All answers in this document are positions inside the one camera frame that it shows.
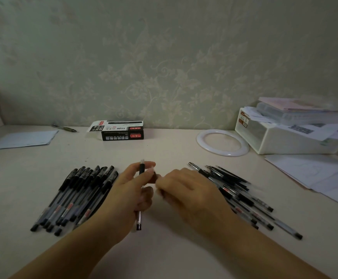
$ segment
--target wall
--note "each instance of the wall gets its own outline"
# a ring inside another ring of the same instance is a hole
[[[0,0],[7,124],[232,129],[302,94],[338,98],[338,0]]]

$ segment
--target pile of pens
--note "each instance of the pile of pens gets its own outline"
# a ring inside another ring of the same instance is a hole
[[[83,166],[72,170],[31,231],[42,226],[50,233],[55,228],[54,235],[60,236],[62,227],[69,221],[75,224],[76,229],[99,209],[117,176],[113,166],[97,166],[94,170]]]
[[[296,230],[271,215],[270,212],[274,210],[272,207],[260,199],[252,196],[248,192],[249,189],[247,188],[247,185],[249,185],[250,182],[217,165],[215,167],[207,165],[206,168],[208,171],[206,171],[193,163],[188,164],[195,168],[200,174],[216,184],[218,190],[222,193],[228,204],[231,206],[232,211],[239,215],[242,219],[249,222],[255,229],[259,229],[257,223],[260,223],[268,230],[273,230],[274,226],[258,213],[256,213],[252,208],[260,211],[262,214],[272,220],[274,224],[282,228],[287,233],[291,234],[296,239],[301,240],[303,238],[303,236]]]

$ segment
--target forearm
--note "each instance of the forearm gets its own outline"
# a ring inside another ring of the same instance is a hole
[[[105,220],[92,217],[10,279],[87,278],[114,245],[107,225]]]
[[[224,249],[256,278],[328,278],[244,221],[234,227],[236,234],[232,227],[226,229],[233,237],[225,240]]]

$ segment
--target left hand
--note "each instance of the left hand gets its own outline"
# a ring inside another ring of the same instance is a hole
[[[145,161],[147,169],[136,178],[140,163],[133,163],[119,175],[111,191],[99,210],[92,218],[101,218],[108,226],[108,234],[114,244],[119,243],[130,232],[135,220],[136,211],[145,211],[152,205],[153,188],[145,187],[147,183],[155,183],[153,161]]]

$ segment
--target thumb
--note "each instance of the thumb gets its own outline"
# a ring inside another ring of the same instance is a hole
[[[144,173],[139,174],[136,178],[131,180],[129,183],[132,183],[132,186],[136,189],[141,189],[144,185],[151,180],[154,174],[153,168],[147,169]]]

